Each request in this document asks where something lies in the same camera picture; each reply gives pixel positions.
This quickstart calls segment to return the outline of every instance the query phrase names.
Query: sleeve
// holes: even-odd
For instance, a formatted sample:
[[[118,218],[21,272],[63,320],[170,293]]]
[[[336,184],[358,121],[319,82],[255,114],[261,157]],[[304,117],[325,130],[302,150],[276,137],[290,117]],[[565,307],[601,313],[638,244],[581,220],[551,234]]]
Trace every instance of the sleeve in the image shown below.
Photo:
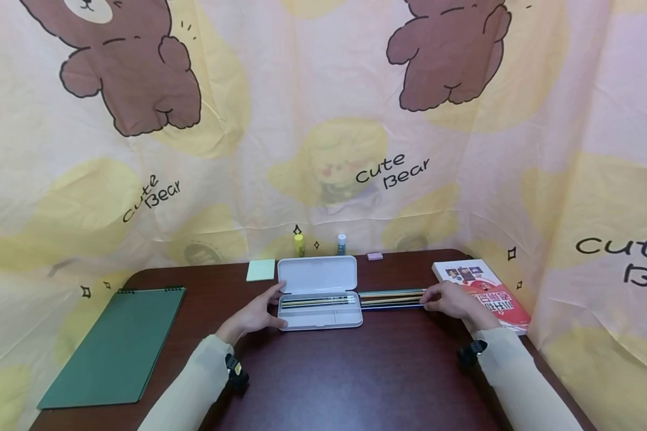
[[[477,332],[475,339],[488,344],[479,366],[514,431],[582,431],[515,332],[498,327]]]
[[[211,335],[198,345],[187,365],[156,401],[139,426],[143,431],[196,431],[228,382],[225,355],[232,346]]]

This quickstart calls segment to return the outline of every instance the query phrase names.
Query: red book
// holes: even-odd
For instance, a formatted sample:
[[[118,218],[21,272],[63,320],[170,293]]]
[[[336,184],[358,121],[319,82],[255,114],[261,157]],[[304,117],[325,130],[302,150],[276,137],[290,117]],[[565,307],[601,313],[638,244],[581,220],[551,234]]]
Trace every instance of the red book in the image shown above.
[[[482,259],[434,262],[431,269],[439,281],[459,284],[477,298],[498,317],[502,326],[518,335],[527,334],[530,315]]]

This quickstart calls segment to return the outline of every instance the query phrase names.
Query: pencil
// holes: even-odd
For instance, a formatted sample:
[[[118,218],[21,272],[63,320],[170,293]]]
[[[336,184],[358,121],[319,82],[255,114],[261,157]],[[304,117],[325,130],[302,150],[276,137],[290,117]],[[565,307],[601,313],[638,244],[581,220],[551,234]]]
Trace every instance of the pencil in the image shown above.
[[[290,299],[287,301],[282,301],[283,305],[295,305],[295,304],[307,304],[307,303],[319,303],[327,301],[350,301],[355,297],[352,295],[346,296],[325,296],[324,298],[304,298],[304,299]]]
[[[321,302],[321,303],[311,303],[311,304],[302,304],[302,305],[284,305],[281,309],[291,309],[291,308],[305,308],[305,307],[321,307],[322,305],[347,305],[353,302],[350,301],[339,301],[339,302]]]
[[[387,304],[394,302],[414,302],[419,301],[422,296],[411,296],[410,298],[394,298],[394,299],[377,299],[374,301],[361,301],[361,305],[372,305],[372,304]]]
[[[363,305],[362,309],[364,310],[371,310],[371,309],[403,309],[403,308],[422,308],[424,307],[423,304],[391,304],[391,305]]]
[[[369,292],[360,293],[360,298],[399,298],[400,296],[417,296],[422,292],[403,292],[403,293],[376,293],[373,292],[369,295]]]
[[[394,295],[396,293],[400,294],[418,294],[422,295],[424,292],[427,291],[426,289],[401,289],[401,290],[374,290],[370,292],[360,292],[359,296],[361,298],[364,298],[365,296],[368,298],[369,296],[375,296],[375,295],[383,295],[383,296],[388,296],[388,295]]]

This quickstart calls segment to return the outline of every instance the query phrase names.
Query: green sticky note pad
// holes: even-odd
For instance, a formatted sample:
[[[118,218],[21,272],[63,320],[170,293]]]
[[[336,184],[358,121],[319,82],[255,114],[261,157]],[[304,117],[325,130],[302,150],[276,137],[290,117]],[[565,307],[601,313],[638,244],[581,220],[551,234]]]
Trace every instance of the green sticky note pad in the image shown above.
[[[276,259],[251,260],[247,270],[247,281],[273,280]]]

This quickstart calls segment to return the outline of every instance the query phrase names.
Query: pencil case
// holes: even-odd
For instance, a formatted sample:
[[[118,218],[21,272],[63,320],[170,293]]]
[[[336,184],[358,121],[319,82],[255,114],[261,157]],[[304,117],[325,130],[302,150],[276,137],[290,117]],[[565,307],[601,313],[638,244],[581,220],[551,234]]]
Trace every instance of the pencil case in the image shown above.
[[[278,303],[278,317],[288,321],[282,331],[341,329],[362,324],[354,256],[301,257],[278,262],[278,281],[286,281]],[[345,303],[311,306],[328,298]],[[293,307],[293,303],[307,304]]]

